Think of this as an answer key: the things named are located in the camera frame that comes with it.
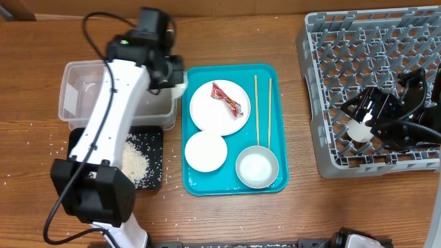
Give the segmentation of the white paper cup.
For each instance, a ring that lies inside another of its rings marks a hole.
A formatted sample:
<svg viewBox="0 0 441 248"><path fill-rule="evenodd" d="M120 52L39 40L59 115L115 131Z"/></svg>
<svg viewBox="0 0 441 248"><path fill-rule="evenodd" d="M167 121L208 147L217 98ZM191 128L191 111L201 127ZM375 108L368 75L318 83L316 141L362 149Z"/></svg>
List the white paper cup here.
<svg viewBox="0 0 441 248"><path fill-rule="evenodd" d="M373 134L371 133L371 128L366 126L365 123L371 120L371 118L372 115L367 113L361 123L354 119L349 120L347 123L347 134L349 137L358 143L366 143L370 141L373 138Z"/></svg>

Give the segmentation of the red snack wrapper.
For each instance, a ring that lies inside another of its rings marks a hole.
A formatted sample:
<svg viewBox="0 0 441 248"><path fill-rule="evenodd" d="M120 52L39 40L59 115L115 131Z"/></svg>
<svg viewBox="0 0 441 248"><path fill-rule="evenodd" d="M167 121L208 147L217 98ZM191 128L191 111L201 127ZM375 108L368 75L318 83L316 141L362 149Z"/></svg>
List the red snack wrapper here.
<svg viewBox="0 0 441 248"><path fill-rule="evenodd" d="M224 100L234 117L243 115L241 105L226 95L226 93L215 82L212 83L212 91L210 96L216 100Z"/></svg>

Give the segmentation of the small pink bowl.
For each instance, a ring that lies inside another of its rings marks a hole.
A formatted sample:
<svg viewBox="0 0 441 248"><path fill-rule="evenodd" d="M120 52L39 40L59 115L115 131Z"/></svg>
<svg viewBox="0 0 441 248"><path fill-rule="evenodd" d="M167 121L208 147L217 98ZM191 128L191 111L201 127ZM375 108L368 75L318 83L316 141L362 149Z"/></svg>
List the small pink bowl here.
<svg viewBox="0 0 441 248"><path fill-rule="evenodd" d="M189 138L184 149L188 165L198 172L213 172L227 158L227 144L222 136L202 131Z"/></svg>

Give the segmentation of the pile of rice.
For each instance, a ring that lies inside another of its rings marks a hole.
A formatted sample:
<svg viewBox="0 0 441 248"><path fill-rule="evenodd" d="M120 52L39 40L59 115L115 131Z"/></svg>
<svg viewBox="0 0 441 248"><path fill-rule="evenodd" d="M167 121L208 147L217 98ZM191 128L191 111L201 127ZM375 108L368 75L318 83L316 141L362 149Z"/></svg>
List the pile of rice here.
<svg viewBox="0 0 441 248"><path fill-rule="evenodd" d="M136 149L135 144L127 141L123 149L122 172L134 183L140 186L147 176L150 160L146 155Z"/></svg>

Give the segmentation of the white tissue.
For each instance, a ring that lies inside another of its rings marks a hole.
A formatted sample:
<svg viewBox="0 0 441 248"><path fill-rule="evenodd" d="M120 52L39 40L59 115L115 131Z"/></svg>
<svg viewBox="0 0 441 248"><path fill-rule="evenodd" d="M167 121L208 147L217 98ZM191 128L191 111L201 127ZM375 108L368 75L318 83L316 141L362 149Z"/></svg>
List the white tissue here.
<svg viewBox="0 0 441 248"><path fill-rule="evenodd" d="M185 93L186 89L188 87L188 78L187 78L187 72L183 72L183 82L176 84L172 89L172 99L178 99L182 97L182 95Z"/></svg>

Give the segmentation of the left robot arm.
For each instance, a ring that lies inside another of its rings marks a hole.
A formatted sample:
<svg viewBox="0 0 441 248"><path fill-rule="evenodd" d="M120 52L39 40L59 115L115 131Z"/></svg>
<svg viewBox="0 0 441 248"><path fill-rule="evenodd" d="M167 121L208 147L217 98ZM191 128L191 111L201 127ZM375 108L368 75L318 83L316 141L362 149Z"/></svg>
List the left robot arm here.
<svg viewBox="0 0 441 248"><path fill-rule="evenodd" d="M171 89L180 97L188 80L183 58L172 54L176 22L157 8L143 8L138 23L99 53L105 69L98 99L78 143L56 159L50 176L55 207L99 232L112 247L150 247L134 213L136 188L122 172L123 148L144 93Z"/></svg>

